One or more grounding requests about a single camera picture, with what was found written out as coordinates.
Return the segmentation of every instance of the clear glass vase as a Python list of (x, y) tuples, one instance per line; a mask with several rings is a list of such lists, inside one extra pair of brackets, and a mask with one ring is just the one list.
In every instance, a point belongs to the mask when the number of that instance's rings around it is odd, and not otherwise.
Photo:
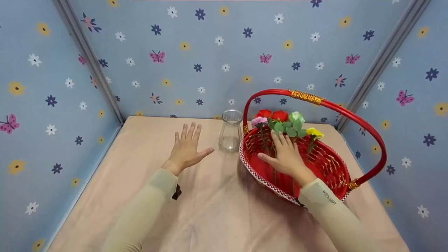
[(221, 128), (219, 146), (222, 151), (236, 152), (242, 139), (241, 121), (243, 113), (229, 109), (222, 114), (223, 127)]

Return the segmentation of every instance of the beige sleeve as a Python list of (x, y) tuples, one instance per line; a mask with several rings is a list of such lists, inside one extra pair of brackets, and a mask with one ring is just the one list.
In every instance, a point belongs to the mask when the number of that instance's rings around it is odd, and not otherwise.
[(127, 204), (101, 252), (140, 252), (161, 208), (176, 191), (177, 177), (159, 169)]
[(338, 252), (379, 252), (356, 216), (319, 178), (300, 190), (299, 200), (314, 216)]

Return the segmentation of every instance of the basket handle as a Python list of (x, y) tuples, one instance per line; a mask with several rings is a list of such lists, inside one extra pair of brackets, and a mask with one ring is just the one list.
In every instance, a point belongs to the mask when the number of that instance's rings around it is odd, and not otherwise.
[(333, 102), (327, 101), (324, 98), (321, 98), (319, 96), (311, 95), (311, 94), (296, 91), (296, 90), (291, 91), (291, 90), (285, 90), (285, 89), (266, 89), (266, 90), (262, 90), (260, 92), (253, 94), (249, 98), (249, 100), (247, 100), (246, 106), (244, 107), (244, 113), (243, 113), (244, 134), (247, 134), (247, 132), (249, 132), (249, 125), (247, 124), (247, 113), (249, 111), (249, 106), (250, 106), (251, 101), (253, 99), (255, 99), (256, 97), (265, 96), (265, 95), (290, 96), (292, 98), (304, 100), (304, 101), (307, 101), (307, 102), (310, 102), (310, 103), (313, 103), (316, 105), (322, 105), (322, 106), (332, 109), (336, 112), (339, 112), (340, 114), (344, 115), (345, 117), (351, 119), (352, 121), (354, 121), (355, 123), (357, 123), (358, 125), (363, 127), (364, 129), (366, 129), (366, 131), (369, 132), (373, 136), (373, 138), (378, 142), (379, 147), (381, 148), (381, 158), (379, 159), (378, 164), (376, 164), (373, 169), (368, 171), (366, 174), (364, 174), (360, 178), (355, 178), (348, 184), (350, 191), (355, 188), (358, 188), (361, 184), (363, 184), (367, 180), (376, 176), (383, 169), (384, 165), (386, 165), (387, 153), (386, 153), (386, 147), (384, 145), (384, 141), (381, 138), (381, 136), (379, 135), (379, 133), (370, 124), (368, 124), (366, 121), (364, 121), (364, 119), (362, 119), (358, 115), (354, 114), (353, 112), (351, 112), (351, 111), (347, 110), (346, 108), (343, 108)]

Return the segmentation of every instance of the metal frame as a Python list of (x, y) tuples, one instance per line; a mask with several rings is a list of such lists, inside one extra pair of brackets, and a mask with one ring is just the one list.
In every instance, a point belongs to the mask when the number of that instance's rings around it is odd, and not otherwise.
[[(356, 113), (357, 109), (361, 106), (367, 94), (375, 85), (378, 78), (392, 60), (398, 48), (401, 46), (406, 36), (409, 34), (430, 2), (431, 0), (413, 0), (409, 4), (405, 13), (401, 16), (399, 22), (395, 26), (392, 34), (384, 43), (366, 75), (364, 75), (361, 84), (352, 95), (352, 98), (346, 107), (348, 110)], [(346, 128), (349, 121), (350, 120), (348, 118), (342, 117), (341, 120), (338, 120), (338, 123), (335, 126), (336, 129), (339, 132), (342, 132)]]
[(99, 62), (97, 61), (97, 58), (93, 53), (93, 49), (90, 46), (86, 35), (82, 31), (82, 28), (78, 22), (78, 19), (76, 18), (72, 6), (70, 5), (68, 0), (53, 0), (53, 3), (56, 6), (56, 9), (59, 12), (62, 20), (64, 21), (65, 26), (67, 26), (67, 29), (69, 30), (73, 38), (73, 42), (76, 44), (79, 51), (83, 55), (84, 60), (87, 63), (87, 67), (92, 74), (92, 77), (97, 80), (98, 85), (101, 87), (100, 89), (102, 90), (102, 94), (114, 111), (117, 122), (121, 126), (123, 126), (125, 119), (123, 118), (123, 115), (118, 108), (115, 96), (112, 93), (109, 83), (106, 81), (104, 73), (101, 71)]

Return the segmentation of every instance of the left hand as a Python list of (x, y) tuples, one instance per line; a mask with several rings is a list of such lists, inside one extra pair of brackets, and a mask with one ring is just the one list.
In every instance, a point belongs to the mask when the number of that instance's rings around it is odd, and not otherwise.
[(207, 148), (198, 153), (201, 125), (198, 125), (196, 132), (194, 131), (195, 127), (196, 123), (193, 122), (187, 133), (188, 126), (184, 124), (180, 138), (179, 132), (176, 131), (174, 147), (172, 148), (170, 157), (162, 165), (162, 169), (166, 169), (175, 176), (179, 176), (185, 168), (199, 163), (215, 150), (214, 148)]

